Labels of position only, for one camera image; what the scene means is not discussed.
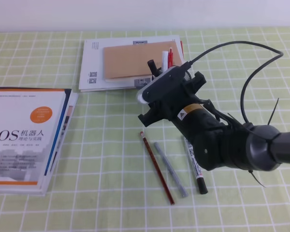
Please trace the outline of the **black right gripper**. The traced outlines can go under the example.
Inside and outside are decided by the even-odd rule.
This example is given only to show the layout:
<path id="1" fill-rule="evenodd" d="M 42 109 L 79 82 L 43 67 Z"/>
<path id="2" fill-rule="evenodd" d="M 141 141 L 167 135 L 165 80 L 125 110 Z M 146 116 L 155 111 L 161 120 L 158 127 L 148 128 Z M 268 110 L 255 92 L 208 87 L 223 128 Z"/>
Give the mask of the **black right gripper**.
<path id="1" fill-rule="evenodd" d="M 191 103 L 197 102 L 196 92 L 206 83 L 206 79 L 200 72 L 189 81 L 183 80 L 181 84 L 164 95 L 162 99 L 147 104 L 149 110 L 145 114 L 138 115 L 144 126 L 149 126 L 162 119 L 172 121 L 178 118 L 179 112 Z"/>

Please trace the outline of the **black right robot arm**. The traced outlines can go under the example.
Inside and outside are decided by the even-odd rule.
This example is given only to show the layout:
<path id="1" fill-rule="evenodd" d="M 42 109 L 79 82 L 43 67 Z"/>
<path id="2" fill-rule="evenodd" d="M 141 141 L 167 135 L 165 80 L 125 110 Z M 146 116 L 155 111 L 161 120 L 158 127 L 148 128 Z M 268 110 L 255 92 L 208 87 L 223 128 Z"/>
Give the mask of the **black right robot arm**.
<path id="1" fill-rule="evenodd" d="M 139 115 L 144 126 L 162 119 L 172 122 L 192 144 L 197 163 L 210 171 L 218 167 L 272 171 L 290 163 L 290 132 L 271 125 L 240 123 L 219 112 L 196 92 L 205 77 L 162 74 L 137 93 L 137 100 L 149 106 Z"/>

